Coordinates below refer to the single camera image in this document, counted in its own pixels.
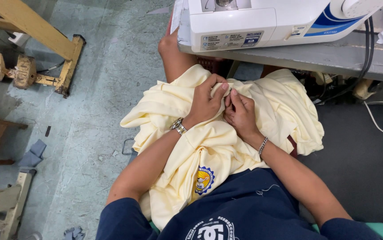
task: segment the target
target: silver wristwatch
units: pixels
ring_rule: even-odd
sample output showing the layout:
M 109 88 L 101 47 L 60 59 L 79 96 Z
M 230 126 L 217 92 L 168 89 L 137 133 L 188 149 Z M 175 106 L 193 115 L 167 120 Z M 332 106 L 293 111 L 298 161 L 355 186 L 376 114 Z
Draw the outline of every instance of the silver wristwatch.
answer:
M 181 121 L 183 121 L 183 118 L 178 118 L 171 124 L 170 128 L 177 130 L 179 134 L 183 135 L 185 132 L 187 132 L 187 129 L 181 124 Z

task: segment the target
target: yellow metal stand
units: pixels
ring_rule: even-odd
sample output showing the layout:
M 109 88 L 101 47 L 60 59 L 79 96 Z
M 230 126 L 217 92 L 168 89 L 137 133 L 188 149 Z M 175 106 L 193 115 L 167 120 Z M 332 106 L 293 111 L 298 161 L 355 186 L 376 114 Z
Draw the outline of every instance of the yellow metal stand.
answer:
M 67 97 L 85 39 L 81 35 L 73 35 L 70 41 L 21 0 L 0 0 L 0 16 L 3 17 L 0 18 L 0 29 L 25 32 L 65 59 L 58 78 L 37 74 L 34 58 L 23 55 L 18 57 L 16 69 L 1 69 L 1 72 L 13 78 L 13 85 L 17 88 L 27 89 L 34 82 L 53 85 L 56 93 Z

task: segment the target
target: bracelet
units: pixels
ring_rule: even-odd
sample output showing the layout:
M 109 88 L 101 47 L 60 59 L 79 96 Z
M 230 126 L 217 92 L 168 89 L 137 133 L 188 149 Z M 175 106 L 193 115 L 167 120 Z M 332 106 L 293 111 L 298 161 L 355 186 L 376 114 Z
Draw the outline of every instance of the bracelet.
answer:
M 263 143 L 260 146 L 260 150 L 258 150 L 258 156 L 261 156 L 261 153 L 263 152 L 263 149 L 266 146 L 267 140 L 269 140 L 269 138 L 265 137 Z

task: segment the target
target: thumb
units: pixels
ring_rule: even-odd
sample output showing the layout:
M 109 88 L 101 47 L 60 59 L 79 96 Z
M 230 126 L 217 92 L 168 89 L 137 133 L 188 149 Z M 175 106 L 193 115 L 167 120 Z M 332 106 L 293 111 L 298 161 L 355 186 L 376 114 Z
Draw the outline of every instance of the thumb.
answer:
M 238 91 L 236 89 L 233 89 L 230 95 L 232 98 L 232 103 L 236 108 L 236 112 L 246 112 Z
M 229 89 L 229 85 L 227 83 L 221 84 L 221 86 L 216 90 L 214 93 L 214 97 L 211 101 L 218 103 L 221 103 L 221 99 L 224 96 L 224 93 L 226 93 L 227 89 Z

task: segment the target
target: table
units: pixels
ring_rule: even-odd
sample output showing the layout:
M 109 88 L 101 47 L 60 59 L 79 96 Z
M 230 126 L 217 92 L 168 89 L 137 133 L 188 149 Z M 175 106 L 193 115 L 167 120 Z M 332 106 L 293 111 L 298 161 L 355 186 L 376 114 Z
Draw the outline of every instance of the table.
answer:
M 178 48 L 181 52 L 196 54 L 189 39 L 189 25 L 181 18 Z M 365 60 L 365 34 L 352 32 L 334 42 L 200 52 L 199 55 L 358 77 Z M 375 44 L 373 62 L 365 78 L 383 81 L 383 44 Z

